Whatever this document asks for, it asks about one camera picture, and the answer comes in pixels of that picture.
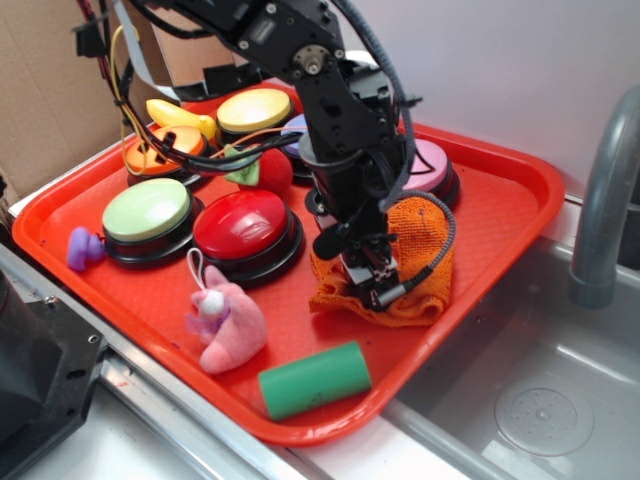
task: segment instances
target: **red button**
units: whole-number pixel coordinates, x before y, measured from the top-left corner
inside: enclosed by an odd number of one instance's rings
[[[237,260],[256,255],[283,234],[284,202],[266,190],[241,190],[209,205],[193,226],[193,239],[205,256]]]

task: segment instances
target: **yellow button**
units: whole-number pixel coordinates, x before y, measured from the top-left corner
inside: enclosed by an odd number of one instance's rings
[[[273,127],[291,113],[291,99],[273,88],[234,95],[218,108],[218,124],[228,132],[249,133]]]

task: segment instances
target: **pink stuffed bunny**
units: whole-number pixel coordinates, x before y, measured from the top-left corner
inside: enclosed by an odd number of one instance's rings
[[[258,353],[267,341],[267,327],[260,307],[220,270],[208,266],[204,278],[206,288],[191,295],[198,317],[187,314],[187,328],[208,345],[200,365],[215,375]]]

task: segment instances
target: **sink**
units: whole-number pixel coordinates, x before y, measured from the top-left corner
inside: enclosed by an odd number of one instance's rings
[[[637,478],[640,277],[614,303],[567,297],[571,250],[538,240],[385,416],[471,478]]]

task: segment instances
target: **gray faucet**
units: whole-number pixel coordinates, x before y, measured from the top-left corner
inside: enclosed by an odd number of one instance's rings
[[[582,206],[569,296],[585,308],[613,301],[616,264],[640,269],[640,85],[618,102]]]

